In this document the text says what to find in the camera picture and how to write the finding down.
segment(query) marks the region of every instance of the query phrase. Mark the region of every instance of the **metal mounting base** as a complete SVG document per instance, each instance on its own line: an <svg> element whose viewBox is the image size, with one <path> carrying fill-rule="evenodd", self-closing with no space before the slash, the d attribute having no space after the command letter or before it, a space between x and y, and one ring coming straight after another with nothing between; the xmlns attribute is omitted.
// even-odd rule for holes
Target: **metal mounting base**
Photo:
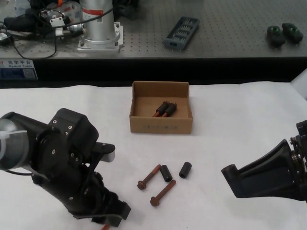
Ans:
<svg viewBox="0 0 307 230"><path fill-rule="evenodd" d="M124 27L120 25L120 23L114 23L115 31L119 32L119 39L117 41L111 41L110 43L106 44L93 44L85 39L81 39L78 44L78 51L79 52L109 52L109 51L119 51L119 49L123 46L123 34L124 34Z"/></svg>

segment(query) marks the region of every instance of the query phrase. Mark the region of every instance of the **silver cylindrical device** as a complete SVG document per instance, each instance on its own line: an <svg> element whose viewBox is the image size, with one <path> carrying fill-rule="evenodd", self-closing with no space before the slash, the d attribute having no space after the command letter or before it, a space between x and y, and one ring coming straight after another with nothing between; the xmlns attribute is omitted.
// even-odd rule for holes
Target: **silver cylindrical device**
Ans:
<svg viewBox="0 0 307 230"><path fill-rule="evenodd" d="M112 0L80 0L83 21L92 19L112 9ZM92 44L107 44L117 38L114 28L113 12L100 19L84 24L85 41Z"/></svg>
<svg viewBox="0 0 307 230"><path fill-rule="evenodd" d="M0 119L0 170L15 169L28 164L27 131L8 119Z"/></svg>

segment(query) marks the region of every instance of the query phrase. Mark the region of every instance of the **black cylindrical spacer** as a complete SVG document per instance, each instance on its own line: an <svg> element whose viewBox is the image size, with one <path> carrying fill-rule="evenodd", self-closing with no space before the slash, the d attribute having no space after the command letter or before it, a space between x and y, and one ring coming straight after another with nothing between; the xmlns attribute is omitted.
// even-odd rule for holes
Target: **black cylindrical spacer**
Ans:
<svg viewBox="0 0 307 230"><path fill-rule="evenodd" d="M172 174L170 173L170 171L168 170L168 167L166 165L161 166L160 172L161 172L165 182L170 182L173 179Z"/></svg>
<svg viewBox="0 0 307 230"><path fill-rule="evenodd" d="M186 178L192 168L192 165L190 162L185 162L180 170L179 176L181 178Z"/></svg>
<svg viewBox="0 0 307 230"><path fill-rule="evenodd" d="M159 112L160 115L165 113L165 110L169 107L169 102L165 101L160 105L159 108L156 109L156 112Z"/></svg>
<svg viewBox="0 0 307 230"><path fill-rule="evenodd" d="M169 107L165 110L167 116L171 116L177 109L176 103L169 104Z"/></svg>

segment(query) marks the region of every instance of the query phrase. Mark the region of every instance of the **robotic arm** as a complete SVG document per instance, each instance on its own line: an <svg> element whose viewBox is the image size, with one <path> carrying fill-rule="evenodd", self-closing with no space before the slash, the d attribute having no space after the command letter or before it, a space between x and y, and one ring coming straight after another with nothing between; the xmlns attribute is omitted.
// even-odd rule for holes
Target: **robotic arm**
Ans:
<svg viewBox="0 0 307 230"><path fill-rule="evenodd" d="M94 171L99 161L115 157L115 146L97 139L87 117L68 109L60 109L48 125L11 112L0 119L0 170L29 170L33 182L75 218L117 227L131 208Z"/></svg>
<svg viewBox="0 0 307 230"><path fill-rule="evenodd" d="M276 196L307 201L307 120L296 124L299 135L282 140L262 158L237 169L231 164L222 173L238 198Z"/></svg>

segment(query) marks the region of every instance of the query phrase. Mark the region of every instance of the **black component holder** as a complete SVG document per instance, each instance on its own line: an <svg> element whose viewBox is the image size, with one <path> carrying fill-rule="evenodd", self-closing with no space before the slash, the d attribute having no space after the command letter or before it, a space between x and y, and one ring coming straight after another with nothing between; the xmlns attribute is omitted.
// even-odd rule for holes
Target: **black component holder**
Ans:
<svg viewBox="0 0 307 230"><path fill-rule="evenodd" d="M282 24L283 33L295 44L299 43L303 39L303 34L292 23Z"/></svg>
<svg viewBox="0 0 307 230"><path fill-rule="evenodd" d="M192 168L191 163L185 162L180 170L179 176L183 179L187 178L191 168Z"/></svg>
<svg viewBox="0 0 307 230"><path fill-rule="evenodd" d="M267 36L270 44L274 47L280 47L286 42L279 26L269 26Z"/></svg>
<svg viewBox="0 0 307 230"><path fill-rule="evenodd" d="M159 112L160 115L163 115L163 113L165 113L165 110L168 107L169 107L169 102L165 101L159 106L159 108L156 109L156 112Z"/></svg>
<svg viewBox="0 0 307 230"><path fill-rule="evenodd" d="M170 173L166 165L162 165L160 167L160 172L165 182L170 182L173 179L172 174Z"/></svg>
<svg viewBox="0 0 307 230"><path fill-rule="evenodd" d="M167 116L171 116L176 110L177 110L177 104L171 103L169 104L169 107L165 110L165 113L167 114Z"/></svg>
<svg viewBox="0 0 307 230"><path fill-rule="evenodd" d="M181 17L163 45L170 49L183 50L195 33L200 21L197 18Z"/></svg>

